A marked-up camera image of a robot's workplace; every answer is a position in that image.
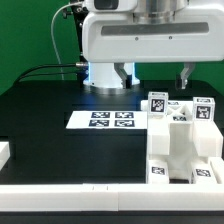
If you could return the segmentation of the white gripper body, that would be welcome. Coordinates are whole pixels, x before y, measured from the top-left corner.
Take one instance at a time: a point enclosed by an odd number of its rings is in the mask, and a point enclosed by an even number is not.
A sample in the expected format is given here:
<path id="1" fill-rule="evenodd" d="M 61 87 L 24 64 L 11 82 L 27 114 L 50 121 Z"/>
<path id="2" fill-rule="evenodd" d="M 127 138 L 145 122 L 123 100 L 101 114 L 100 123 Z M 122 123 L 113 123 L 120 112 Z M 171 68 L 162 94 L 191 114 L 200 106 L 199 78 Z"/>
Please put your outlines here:
<path id="1" fill-rule="evenodd" d="M 224 59 L 224 6 L 192 6 L 168 24 L 135 24 L 129 13 L 90 13 L 83 24 L 90 62 L 200 62 Z"/>

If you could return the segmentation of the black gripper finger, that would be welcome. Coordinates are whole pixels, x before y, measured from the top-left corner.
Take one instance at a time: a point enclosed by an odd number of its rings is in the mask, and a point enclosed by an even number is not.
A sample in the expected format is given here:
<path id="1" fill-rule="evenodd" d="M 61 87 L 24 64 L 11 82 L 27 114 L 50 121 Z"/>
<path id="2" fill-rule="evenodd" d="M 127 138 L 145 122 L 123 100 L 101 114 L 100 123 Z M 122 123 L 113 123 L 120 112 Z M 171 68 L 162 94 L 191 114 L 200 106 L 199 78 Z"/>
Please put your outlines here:
<path id="1" fill-rule="evenodd" d="M 121 78 L 123 88 L 129 89 L 131 86 L 131 80 L 130 80 L 130 76 L 125 71 L 124 64 L 123 63 L 115 63 L 114 70 L 116 71 L 118 76 Z"/>
<path id="2" fill-rule="evenodd" d="M 193 62 L 185 62 L 184 68 L 180 74 L 176 76 L 176 89 L 184 90 L 188 84 L 188 77 L 192 74 L 195 69 L 196 64 Z"/>

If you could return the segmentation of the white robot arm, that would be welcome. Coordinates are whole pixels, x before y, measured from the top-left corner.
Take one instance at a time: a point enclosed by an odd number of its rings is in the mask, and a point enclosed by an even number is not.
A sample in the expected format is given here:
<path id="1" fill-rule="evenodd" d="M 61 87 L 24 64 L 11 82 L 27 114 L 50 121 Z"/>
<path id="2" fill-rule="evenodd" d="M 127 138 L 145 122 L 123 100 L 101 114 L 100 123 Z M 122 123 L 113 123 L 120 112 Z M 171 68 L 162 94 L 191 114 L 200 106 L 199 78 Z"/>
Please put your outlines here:
<path id="1" fill-rule="evenodd" d="M 180 87 L 197 62 L 224 60 L 224 0 L 84 0 L 84 86 L 104 94 L 139 85 L 136 63 L 181 62 Z"/>

